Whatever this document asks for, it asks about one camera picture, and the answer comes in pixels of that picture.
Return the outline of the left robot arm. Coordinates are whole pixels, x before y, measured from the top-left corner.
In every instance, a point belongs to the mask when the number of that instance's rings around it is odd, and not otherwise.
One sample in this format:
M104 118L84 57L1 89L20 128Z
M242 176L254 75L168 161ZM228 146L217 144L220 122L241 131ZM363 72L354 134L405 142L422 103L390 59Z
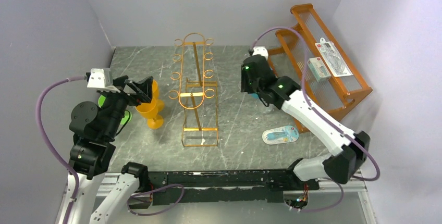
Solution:
M113 212L121 208L131 193L144 192L149 186L145 165L130 163L123 178L104 202L94 209L101 183L115 151L112 142L120 131L120 122L129 106L153 100L153 77L133 81L128 76L112 78L103 69L92 69L80 77L87 87L106 97L103 106L95 102L79 103L71 112L69 130L73 147L69 153L66 201L59 223L110 223Z

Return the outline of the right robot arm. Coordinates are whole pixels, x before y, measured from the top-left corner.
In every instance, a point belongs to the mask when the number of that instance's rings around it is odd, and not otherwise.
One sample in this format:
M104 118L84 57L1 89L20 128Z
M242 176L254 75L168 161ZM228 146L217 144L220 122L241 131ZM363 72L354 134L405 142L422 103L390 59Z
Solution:
M366 161L364 153L370 137L342 126L306 97L301 86L288 76L277 77L262 55L247 57L241 65L241 91L257 94L265 106L270 104L302 123L327 148L328 154L294 162L287 174L287 185L301 189L306 181L329 178L346 184Z

